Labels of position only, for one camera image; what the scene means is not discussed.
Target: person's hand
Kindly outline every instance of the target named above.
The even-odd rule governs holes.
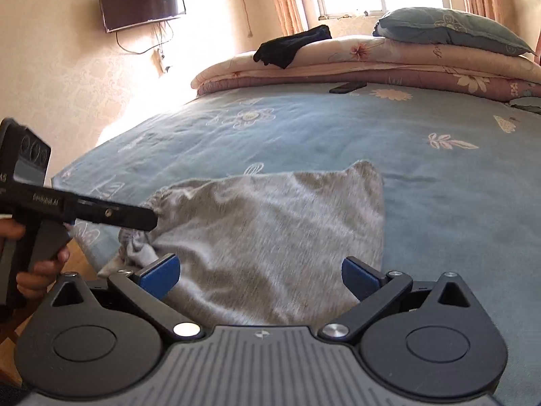
[[[4,248],[4,238],[20,240],[24,235],[25,228],[14,219],[0,220],[0,252]],[[63,247],[56,258],[49,261],[41,261],[34,264],[31,272],[17,274],[17,289],[27,299],[39,299],[47,293],[47,287],[51,285],[60,273],[64,264],[69,259],[69,249]]]

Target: green pillow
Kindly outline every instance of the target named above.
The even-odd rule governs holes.
[[[453,44],[507,56],[534,53],[507,27],[472,13],[433,7],[404,7],[386,13],[375,25],[375,37],[417,44]]]

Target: wall-mounted flat screen tv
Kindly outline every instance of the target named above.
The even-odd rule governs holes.
[[[107,32],[167,21],[186,13],[184,0],[99,0]]]

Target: camera lens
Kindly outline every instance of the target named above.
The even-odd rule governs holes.
[[[26,154],[29,147],[30,147],[30,138],[28,136],[25,136],[23,141],[21,142],[21,153]]]
[[[32,145],[32,149],[30,150],[30,160],[35,162],[38,155],[40,155],[40,145],[35,143]]]
[[[42,150],[40,153],[40,164],[45,165],[47,163],[47,151]]]

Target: red flower print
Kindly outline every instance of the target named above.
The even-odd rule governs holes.
[[[369,57],[369,51],[364,44],[358,44],[351,48],[351,54],[357,61],[362,61]]]

